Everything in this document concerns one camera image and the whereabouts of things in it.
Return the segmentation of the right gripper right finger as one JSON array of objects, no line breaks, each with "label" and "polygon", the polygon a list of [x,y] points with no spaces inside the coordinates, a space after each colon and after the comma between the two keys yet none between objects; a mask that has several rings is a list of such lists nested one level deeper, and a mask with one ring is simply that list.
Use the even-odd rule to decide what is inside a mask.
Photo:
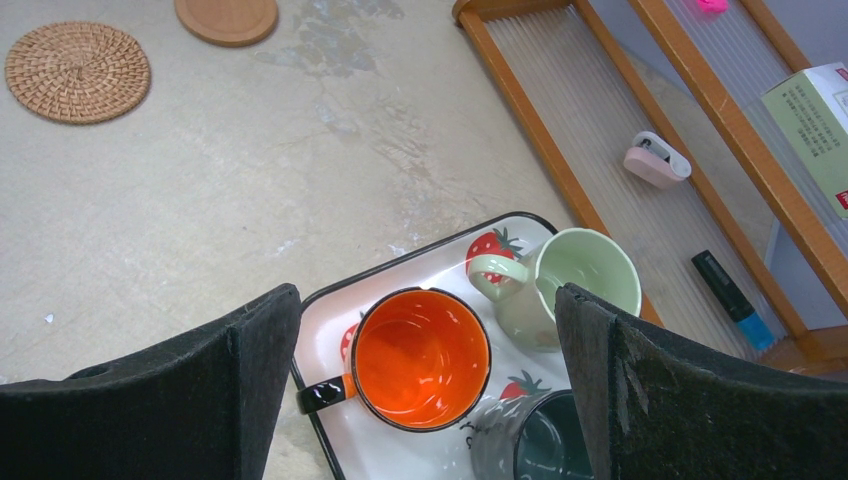
[{"label": "right gripper right finger", "polygon": [[555,317],[599,479],[843,479],[847,387],[741,360],[567,284]]}]

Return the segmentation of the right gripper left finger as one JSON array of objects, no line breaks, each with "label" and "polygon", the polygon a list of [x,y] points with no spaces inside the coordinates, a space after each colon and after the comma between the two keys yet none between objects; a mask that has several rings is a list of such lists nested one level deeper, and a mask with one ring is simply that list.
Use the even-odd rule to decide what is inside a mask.
[{"label": "right gripper left finger", "polygon": [[5,479],[259,479],[301,320],[282,284],[130,355],[1,388]]}]

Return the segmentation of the woven rattan coaster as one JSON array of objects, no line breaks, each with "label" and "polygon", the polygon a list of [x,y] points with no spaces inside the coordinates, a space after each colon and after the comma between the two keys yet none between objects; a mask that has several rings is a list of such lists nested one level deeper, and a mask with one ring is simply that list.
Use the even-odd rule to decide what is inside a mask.
[{"label": "woven rattan coaster", "polygon": [[131,111],[152,82],[149,60],[134,37],[86,21],[52,23],[23,35],[10,48],[4,73],[23,107],[73,125]]}]

